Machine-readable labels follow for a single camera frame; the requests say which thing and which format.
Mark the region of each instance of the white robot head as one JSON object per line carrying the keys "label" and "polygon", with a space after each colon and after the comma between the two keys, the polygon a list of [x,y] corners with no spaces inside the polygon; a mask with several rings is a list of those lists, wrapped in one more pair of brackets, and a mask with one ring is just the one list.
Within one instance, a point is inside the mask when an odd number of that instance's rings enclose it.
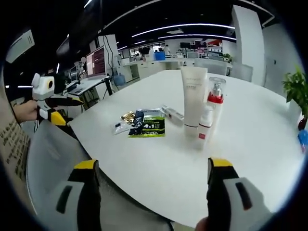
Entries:
{"label": "white robot head", "polygon": [[34,74],[32,80],[32,98],[34,100],[45,100],[54,95],[54,77]]}

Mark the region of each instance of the hand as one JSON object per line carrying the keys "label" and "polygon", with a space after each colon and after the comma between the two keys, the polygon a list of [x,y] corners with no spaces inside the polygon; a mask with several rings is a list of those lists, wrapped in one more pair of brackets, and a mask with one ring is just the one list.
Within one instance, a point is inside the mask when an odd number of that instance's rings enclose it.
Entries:
{"label": "hand", "polygon": [[207,218],[203,218],[198,222],[195,231],[206,231],[206,219]]}
{"label": "hand", "polygon": [[13,110],[15,112],[17,122],[22,123],[29,120],[37,119],[38,104],[34,100],[30,100],[21,105],[15,105]]}

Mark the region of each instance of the white tube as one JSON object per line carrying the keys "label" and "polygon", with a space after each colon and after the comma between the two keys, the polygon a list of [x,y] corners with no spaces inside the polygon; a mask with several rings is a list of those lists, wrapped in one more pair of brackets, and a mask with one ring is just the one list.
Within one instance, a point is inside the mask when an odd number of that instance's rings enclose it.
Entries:
{"label": "white tube", "polygon": [[185,134],[197,136],[203,110],[207,68],[182,66],[181,73],[184,87]]}

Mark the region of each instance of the black ceiling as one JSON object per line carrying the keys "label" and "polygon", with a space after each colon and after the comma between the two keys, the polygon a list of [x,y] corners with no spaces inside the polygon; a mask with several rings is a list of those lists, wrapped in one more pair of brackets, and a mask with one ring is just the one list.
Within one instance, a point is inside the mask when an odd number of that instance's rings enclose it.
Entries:
{"label": "black ceiling", "polygon": [[[5,76],[8,85],[27,85],[31,83],[34,72],[44,73],[50,68],[56,68],[58,62],[60,70],[73,65],[82,56],[90,52],[88,41],[94,39],[97,31],[102,34],[115,34],[118,47],[134,46],[134,43],[147,40],[157,41],[160,36],[168,36],[167,31],[159,30],[132,38],[131,36],[143,31],[163,26],[172,26],[189,23],[210,23],[229,26],[232,23],[231,11],[233,4],[241,5],[256,11],[261,23],[268,20],[271,15],[251,6],[243,0],[156,0],[154,3],[139,7],[149,0],[92,0],[84,9],[88,0],[29,0],[18,4],[11,2],[14,18],[5,32],[8,35],[18,36],[27,28],[32,29],[35,46],[22,55],[15,63],[9,65],[9,73]],[[263,1],[256,4],[269,9]],[[116,20],[117,17],[135,9],[133,12]],[[185,34],[227,34],[228,29],[214,26],[186,26],[181,27]],[[73,54],[64,58],[56,55],[56,50],[64,42],[67,34],[70,43],[77,47]]]}

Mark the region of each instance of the gold foil wrapper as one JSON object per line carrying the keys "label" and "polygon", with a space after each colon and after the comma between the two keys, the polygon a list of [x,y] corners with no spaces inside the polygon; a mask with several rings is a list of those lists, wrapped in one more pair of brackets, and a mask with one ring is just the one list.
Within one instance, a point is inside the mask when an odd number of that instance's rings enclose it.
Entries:
{"label": "gold foil wrapper", "polygon": [[127,124],[132,124],[134,122],[135,113],[133,111],[127,112],[126,114],[121,116]]}

